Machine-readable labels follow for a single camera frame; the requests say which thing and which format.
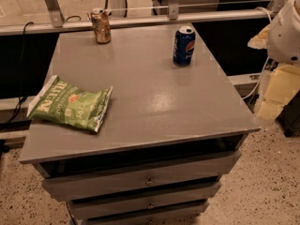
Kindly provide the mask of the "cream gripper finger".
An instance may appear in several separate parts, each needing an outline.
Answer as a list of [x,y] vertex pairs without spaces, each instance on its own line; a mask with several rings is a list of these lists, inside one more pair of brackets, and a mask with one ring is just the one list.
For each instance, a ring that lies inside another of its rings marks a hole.
[[247,45],[252,49],[266,49],[270,25],[266,25],[256,36],[251,38]]
[[279,64],[270,75],[257,116],[264,120],[275,120],[299,90],[300,67]]

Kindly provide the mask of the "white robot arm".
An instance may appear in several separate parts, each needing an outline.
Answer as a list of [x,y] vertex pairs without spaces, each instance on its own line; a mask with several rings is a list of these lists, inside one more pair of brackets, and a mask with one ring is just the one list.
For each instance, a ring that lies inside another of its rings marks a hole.
[[247,45],[266,49],[268,57],[278,62],[256,110],[258,117],[275,120],[300,90],[300,0],[288,0]]

